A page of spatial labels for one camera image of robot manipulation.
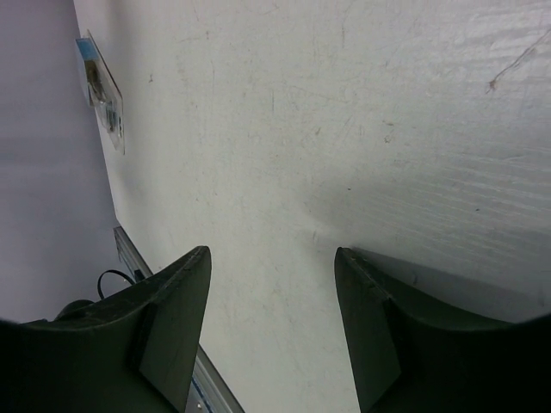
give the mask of white wall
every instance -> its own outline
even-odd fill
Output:
[[[247,411],[357,411],[338,245],[549,312],[549,1],[76,3],[125,100],[117,217],[155,269],[212,248],[201,345]]]
[[[0,0],[0,317],[53,318],[119,268],[69,0]]]

